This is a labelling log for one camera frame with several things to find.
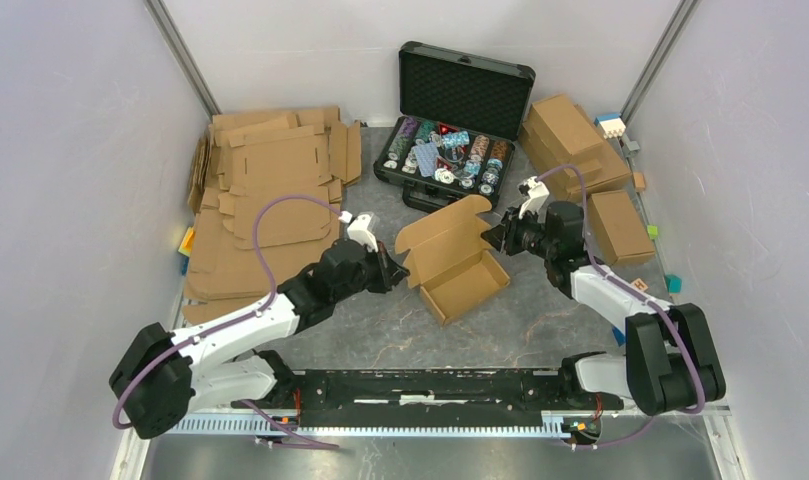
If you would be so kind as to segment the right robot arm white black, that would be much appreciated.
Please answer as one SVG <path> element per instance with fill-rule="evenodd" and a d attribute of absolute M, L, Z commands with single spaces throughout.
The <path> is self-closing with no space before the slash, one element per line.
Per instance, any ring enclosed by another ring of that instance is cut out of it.
<path fill-rule="evenodd" d="M 727 383 L 703 310 L 657 299 L 592 255 L 581 206 L 549 204 L 543 218 L 512 207 L 481 237 L 508 256 L 542 259 L 550 284 L 607 320 L 621 355 L 589 352 L 563 360 L 560 400 L 582 408 L 597 393 L 632 401 L 644 414 L 698 413 L 721 400 Z"/>

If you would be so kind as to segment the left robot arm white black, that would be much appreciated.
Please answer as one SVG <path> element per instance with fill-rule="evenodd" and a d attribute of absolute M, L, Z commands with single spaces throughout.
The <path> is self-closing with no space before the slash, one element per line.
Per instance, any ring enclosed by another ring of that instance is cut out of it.
<path fill-rule="evenodd" d="M 337 240 L 318 261 L 234 312 L 173 331 L 159 323 L 142 327 L 109 378 L 114 427 L 152 439 L 200 409 L 259 399 L 286 405 L 294 381 L 284 366 L 239 355 L 318 325 L 358 293 L 385 294 L 409 274 L 384 245 Z"/>

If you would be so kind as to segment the small folded cardboard box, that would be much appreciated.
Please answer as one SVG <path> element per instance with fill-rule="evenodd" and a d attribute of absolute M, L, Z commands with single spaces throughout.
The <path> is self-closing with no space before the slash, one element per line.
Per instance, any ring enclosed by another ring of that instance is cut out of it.
<path fill-rule="evenodd" d="M 607 265 L 639 265 L 655 256 L 646 225 L 626 191 L 594 193 L 588 207 L 590 225 Z"/>

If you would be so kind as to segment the black poker chip case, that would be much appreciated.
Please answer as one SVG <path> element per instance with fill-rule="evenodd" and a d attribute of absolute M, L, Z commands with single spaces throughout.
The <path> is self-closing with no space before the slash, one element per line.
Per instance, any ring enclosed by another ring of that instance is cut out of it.
<path fill-rule="evenodd" d="M 375 177 L 427 213 L 470 194 L 498 205 L 535 71 L 416 41 L 400 47 L 398 61 L 401 115 Z"/>

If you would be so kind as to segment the wooden letter H block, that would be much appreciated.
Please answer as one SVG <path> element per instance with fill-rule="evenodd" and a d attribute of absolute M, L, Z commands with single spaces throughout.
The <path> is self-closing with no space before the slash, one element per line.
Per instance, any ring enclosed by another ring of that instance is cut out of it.
<path fill-rule="evenodd" d="M 647 292 L 649 289 L 649 286 L 641 278 L 635 279 L 631 285 L 641 292 Z"/>

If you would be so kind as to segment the stack of flat cardboard sheets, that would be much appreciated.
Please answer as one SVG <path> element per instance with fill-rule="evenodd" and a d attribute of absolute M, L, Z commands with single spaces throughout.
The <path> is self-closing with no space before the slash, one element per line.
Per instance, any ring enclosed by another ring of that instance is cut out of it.
<path fill-rule="evenodd" d="M 333 209 L 362 174 L 359 122 L 336 106 L 213 116 L 192 160 L 183 307 L 193 325 L 265 297 L 340 236 Z"/>

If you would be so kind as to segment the small wooden cube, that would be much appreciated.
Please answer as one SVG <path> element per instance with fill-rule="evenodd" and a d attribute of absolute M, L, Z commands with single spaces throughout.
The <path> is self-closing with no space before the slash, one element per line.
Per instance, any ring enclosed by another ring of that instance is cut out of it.
<path fill-rule="evenodd" d="M 632 178 L 635 190 L 637 192 L 644 192 L 647 188 L 645 175 L 641 172 L 634 172 Z"/>

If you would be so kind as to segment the blue green white block stack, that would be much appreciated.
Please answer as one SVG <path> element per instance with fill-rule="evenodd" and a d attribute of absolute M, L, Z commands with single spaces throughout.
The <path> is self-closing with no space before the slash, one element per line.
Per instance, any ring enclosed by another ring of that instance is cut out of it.
<path fill-rule="evenodd" d="M 612 328 L 612 333 L 613 333 L 614 339 L 616 340 L 618 346 L 624 346 L 626 344 L 627 338 L 626 338 L 626 334 L 625 334 L 624 331 L 622 331 L 621 329 L 619 329 L 617 327 L 613 327 Z"/>

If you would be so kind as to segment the blue white toy block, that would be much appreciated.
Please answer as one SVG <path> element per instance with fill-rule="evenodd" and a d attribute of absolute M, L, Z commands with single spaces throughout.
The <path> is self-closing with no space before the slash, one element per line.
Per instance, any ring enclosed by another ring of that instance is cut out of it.
<path fill-rule="evenodd" d="M 594 125 L 604 139 L 621 138 L 627 129 L 619 113 L 608 113 L 596 116 Z"/>

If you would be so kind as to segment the teal cube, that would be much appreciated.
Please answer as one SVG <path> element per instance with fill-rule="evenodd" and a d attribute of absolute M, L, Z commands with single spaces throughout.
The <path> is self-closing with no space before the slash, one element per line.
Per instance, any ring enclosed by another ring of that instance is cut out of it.
<path fill-rule="evenodd" d="M 676 274 L 664 275 L 665 285 L 670 294 L 680 294 L 683 288 L 683 280 Z"/>

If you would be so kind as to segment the orange yellow block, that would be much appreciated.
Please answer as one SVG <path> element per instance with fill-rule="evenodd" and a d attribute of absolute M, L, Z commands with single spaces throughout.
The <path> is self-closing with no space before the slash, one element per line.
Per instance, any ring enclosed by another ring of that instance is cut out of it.
<path fill-rule="evenodd" d="M 180 240 L 177 251 L 186 257 L 189 257 L 194 244 L 195 230 L 193 227 L 188 227 Z"/>

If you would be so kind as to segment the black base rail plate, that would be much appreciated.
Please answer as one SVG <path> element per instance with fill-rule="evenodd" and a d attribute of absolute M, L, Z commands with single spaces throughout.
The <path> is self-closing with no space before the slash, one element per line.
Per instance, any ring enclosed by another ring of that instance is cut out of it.
<path fill-rule="evenodd" d="M 612 394 L 570 392 L 554 369 L 305 370 L 256 406 L 293 409 L 302 427 L 534 427 L 544 412 L 623 409 Z"/>

